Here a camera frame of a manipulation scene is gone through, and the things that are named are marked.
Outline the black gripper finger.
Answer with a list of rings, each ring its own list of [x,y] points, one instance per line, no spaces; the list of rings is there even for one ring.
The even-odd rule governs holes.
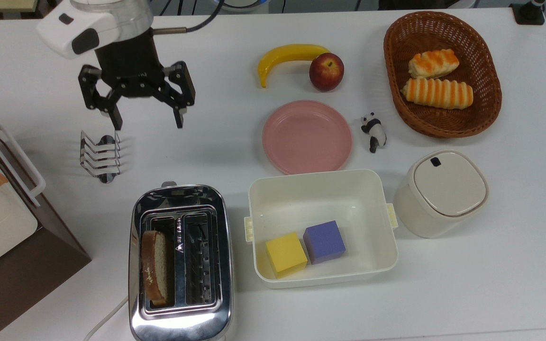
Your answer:
[[[97,67],[85,64],[78,76],[78,82],[86,108],[97,109],[108,115],[113,127],[119,131],[123,127],[123,119],[117,107],[117,102],[122,97],[124,83],[117,83],[112,86],[108,95],[103,97],[97,90],[97,82],[101,79],[102,71]]]
[[[170,67],[161,68],[162,80],[156,86],[153,97],[173,109],[176,127],[182,129],[186,108],[195,104],[195,87],[188,65],[178,61]]]

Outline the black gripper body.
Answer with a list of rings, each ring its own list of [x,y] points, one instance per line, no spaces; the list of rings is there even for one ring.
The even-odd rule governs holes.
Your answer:
[[[95,50],[101,79],[110,86],[108,99],[151,97],[169,99],[170,86],[156,51],[153,30]]]

